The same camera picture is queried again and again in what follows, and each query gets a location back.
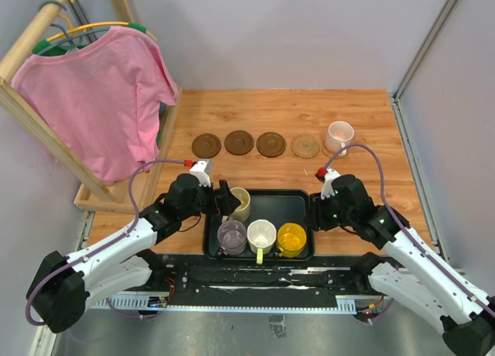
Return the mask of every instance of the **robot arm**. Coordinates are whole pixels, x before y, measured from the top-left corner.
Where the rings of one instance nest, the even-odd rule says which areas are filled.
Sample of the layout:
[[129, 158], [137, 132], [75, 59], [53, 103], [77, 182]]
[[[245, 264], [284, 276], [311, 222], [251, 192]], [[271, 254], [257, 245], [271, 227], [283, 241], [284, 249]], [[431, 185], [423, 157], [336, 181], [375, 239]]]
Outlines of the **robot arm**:
[[210, 168], [209, 160], [201, 160], [189, 174], [179, 175], [168, 193], [140, 213], [131, 230], [133, 223], [89, 248], [67, 256], [52, 252], [43, 259], [26, 298], [52, 272], [72, 265], [51, 278], [32, 299], [32, 306], [52, 332], [68, 329], [87, 308], [115, 293], [163, 282], [163, 262], [147, 249], [176, 233], [187, 218], [234, 212], [241, 202], [225, 180], [220, 181], [220, 189], [213, 189]]
[[315, 231], [351, 227], [412, 274], [401, 274], [367, 253], [352, 268], [358, 287], [387, 294], [422, 316], [455, 354], [486, 354], [495, 344], [495, 299], [450, 267], [394, 211], [404, 232], [386, 207], [374, 204], [355, 176], [340, 176], [334, 169], [320, 170], [316, 176], [323, 181], [323, 190], [311, 195], [311, 227]]

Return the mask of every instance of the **white cup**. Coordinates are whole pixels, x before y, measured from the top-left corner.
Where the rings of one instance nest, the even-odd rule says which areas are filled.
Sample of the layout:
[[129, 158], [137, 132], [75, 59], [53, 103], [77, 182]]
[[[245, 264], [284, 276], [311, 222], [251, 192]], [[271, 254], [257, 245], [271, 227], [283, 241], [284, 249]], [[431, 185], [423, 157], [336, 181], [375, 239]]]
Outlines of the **white cup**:
[[260, 265], [263, 263], [263, 255], [271, 251], [277, 239], [277, 230], [269, 221], [258, 219], [249, 224], [247, 239], [251, 250], [256, 253], [256, 263]]
[[[333, 122], [328, 127], [325, 138], [325, 147], [330, 152], [335, 153], [348, 145], [354, 137], [354, 129], [346, 122]], [[345, 156], [347, 150], [342, 151], [339, 157]]]
[[241, 202], [241, 205], [231, 215], [224, 217], [222, 222], [225, 222], [227, 219], [244, 222], [249, 218], [249, 214], [251, 214], [251, 196], [244, 188], [240, 187], [231, 188], [230, 191]]

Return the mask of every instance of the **brown coaster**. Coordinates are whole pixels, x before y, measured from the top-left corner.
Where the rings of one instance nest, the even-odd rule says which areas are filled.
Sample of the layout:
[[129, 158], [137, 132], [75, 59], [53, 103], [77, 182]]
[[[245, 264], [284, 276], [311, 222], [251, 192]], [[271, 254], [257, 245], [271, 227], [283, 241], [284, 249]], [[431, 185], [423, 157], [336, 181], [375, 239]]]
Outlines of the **brown coaster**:
[[278, 133], [268, 132], [259, 136], [256, 148], [263, 156], [277, 157], [285, 151], [285, 140]]
[[245, 155], [253, 149], [254, 139], [244, 130], [236, 130], [225, 138], [225, 149], [232, 155]]
[[194, 155], [200, 159], [210, 159], [216, 156], [221, 148], [222, 143], [218, 137], [213, 134], [198, 135], [193, 141]]
[[325, 156], [332, 157], [332, 154], [329, 152], [329, 150], [325, 146], [325, 141], [323, 141], [323, 143], [322, 143], [322, 151], [325, 154]]
[[294, 155], [303, 159], [311, 159], [318, 155], [319, 142], [318, 139], [311, 134], [301, 134], [295, 137], [291, 142], [291, 150]]

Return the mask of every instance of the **white mug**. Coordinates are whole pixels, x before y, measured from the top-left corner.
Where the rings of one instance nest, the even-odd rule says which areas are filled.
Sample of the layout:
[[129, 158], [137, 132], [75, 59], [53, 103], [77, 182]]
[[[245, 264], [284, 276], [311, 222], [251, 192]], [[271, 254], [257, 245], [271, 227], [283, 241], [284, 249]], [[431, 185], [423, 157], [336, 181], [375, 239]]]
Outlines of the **white mug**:
[[[335, 153], [348, 145], [354, 137], [354, 129], [346, 122], [333, 122], [328, 127], [325, 138], [325, 147], [330, 152]], [[347, 150], [342, 151], [339, 157], [345, 156]]]
[[258, 219], [249, 224], [247, 228], [247, 242], [253, 253], [256, 254], [256, 263], [263, 263], [263, 255], [271, 251], [271, 247], [277, 239], [275, 226], [265, 219]]

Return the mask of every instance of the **wooden table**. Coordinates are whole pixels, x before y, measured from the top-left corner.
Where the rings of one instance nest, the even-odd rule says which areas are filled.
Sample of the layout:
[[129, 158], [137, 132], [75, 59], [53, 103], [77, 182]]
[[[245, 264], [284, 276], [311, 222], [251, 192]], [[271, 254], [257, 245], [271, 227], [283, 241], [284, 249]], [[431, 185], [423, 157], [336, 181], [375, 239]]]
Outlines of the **wooden table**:
[[[265, 158], [254, 147], [245, 156], [234, 156], [222, 148], [213, 158], [212, 181], [217, 186], [218, 180], [225, 179], [231, 187], [291, 188], [315, 193], [322, 185], [313, 174], [328, 158], [320, 151], [313, 159], [300, 159], [292, 153], [290, 142], [302, 133], [312, 133], [323, 140], [328, 125], [336, 120], [349, 122], [356, 132], [354, 142], [369, 145], [378, 154], [384, 167], [389, 203], [431, 243], [386, 91], [184, 91], [167, 157], [195, 159], [191, 143], [205, 132], [213, 133], [222, 142], [228, 133], [238, 129], [250, 132], [254, 140], [264, 132], [278, 132], [287, 142], [283, 155]], [[351, 149], [347, 156], [336, 160], [334, 167], [340, 174], [352, 173], [360, 178], [375, 203], [381, 204], [377, 166], [370, 154]], [[156, 196], [166, 192], [169, 184], [186, 171], [183, 166], [165, 164]], [[183, 228], [196, 221], [190, 219]], [[126, 214], [97, 212], [90, 244], [130, 220], [131, 216]], [[154, 250], [201, 253], [203, 229], [204, 221], [201, 221], [192, 230], [176, 233], [156, 245]], [[361, 255], [377, 251], [372, 244], [339, 228], [317, 232], [315, 244], [317, 254]]]

